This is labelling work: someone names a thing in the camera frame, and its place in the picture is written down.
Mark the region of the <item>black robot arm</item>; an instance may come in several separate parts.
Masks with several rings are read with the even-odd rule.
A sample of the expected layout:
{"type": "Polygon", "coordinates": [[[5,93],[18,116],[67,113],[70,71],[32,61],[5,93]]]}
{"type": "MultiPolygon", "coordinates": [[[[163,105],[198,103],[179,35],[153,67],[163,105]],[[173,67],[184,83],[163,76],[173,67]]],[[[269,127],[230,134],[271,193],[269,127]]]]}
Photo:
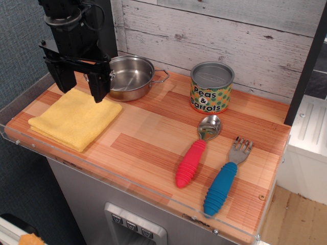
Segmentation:
{"type": "Polygon", "coordinates": [[[77,84],[75,72],[84,74],[91,95],[99,103],[110,92],[110,56],[98,46],[105,16],[97,22],[93,1],[39,1],[53,39],[42,40],[44,61],[58,88],[66,93],[77,84]]]}

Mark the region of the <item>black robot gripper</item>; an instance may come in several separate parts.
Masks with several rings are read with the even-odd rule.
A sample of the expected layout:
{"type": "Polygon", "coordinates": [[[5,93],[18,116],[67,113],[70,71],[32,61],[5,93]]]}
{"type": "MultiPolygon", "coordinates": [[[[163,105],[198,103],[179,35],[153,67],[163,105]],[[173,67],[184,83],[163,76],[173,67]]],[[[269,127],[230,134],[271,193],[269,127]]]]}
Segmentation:
{"type": "Polygon", "coordinates": [[[87,74],[91,95],[100,103],[110,92],[109,55],[99,48],[103,27],[96,19],[46,19],[53,39],[39,43],[58,88],[67,93],[77,85],[74,72],[87,74]]]}

